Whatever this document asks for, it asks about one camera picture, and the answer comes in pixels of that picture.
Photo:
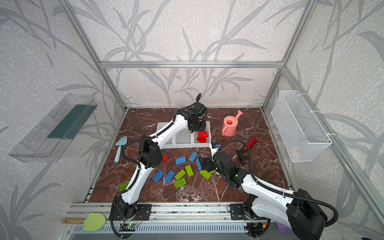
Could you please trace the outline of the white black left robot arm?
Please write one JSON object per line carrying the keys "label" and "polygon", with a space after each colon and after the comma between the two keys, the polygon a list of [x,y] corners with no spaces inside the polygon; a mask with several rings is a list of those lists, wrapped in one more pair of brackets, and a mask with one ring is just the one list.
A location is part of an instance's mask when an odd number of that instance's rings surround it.
{"label": "white black left robot arm", "polygon": [[[114,197],[109,216],[110,222],[114,221],[114,217],[117,217],[118,220],[127,220],[135,215],[139,195],[147,178],[163,161],[161,150],[164,145],[186,128],[190,133],[204,132],[206,130],[206,120],[203,115],[206,110],[205,105],[195,101],[190,106],[178,109],[173,118],[159,131],[123,145],[121,157],[135,163],[137,167],[126,189]],[[140,143],[137,161],[125,155],[125,148],[133,143]]]}

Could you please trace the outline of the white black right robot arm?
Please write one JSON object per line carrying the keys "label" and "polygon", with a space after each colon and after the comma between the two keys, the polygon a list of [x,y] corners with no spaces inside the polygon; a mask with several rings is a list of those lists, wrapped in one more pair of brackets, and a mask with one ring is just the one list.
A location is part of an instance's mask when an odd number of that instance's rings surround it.
{"label": "white black right robot arm", "polygon": [[248,170],[236,167],[217,142],[211,143],[210,149],[212,156],[204,159],[203,165],[224,177],[231,188],[249,194],[243,203],[249,219],[265,217],[283,224],[301,240],[318,240],[324,228],[337,222],[339,213],[334,206],[313,199],[303,189],[294,192],[257,178],[251,164]]}

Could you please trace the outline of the small red lego brick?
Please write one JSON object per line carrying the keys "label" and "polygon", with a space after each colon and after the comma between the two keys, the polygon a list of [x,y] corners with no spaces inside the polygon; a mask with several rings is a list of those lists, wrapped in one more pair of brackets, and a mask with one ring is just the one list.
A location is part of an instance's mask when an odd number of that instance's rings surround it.
{"label": "small red lego brick", "polygon": [[166,163],[166,162],[168,162],[169,161],[169,157],[168,157],[168,155],[163,155],[163,160],[162,160],[162,162],[163,163]]}

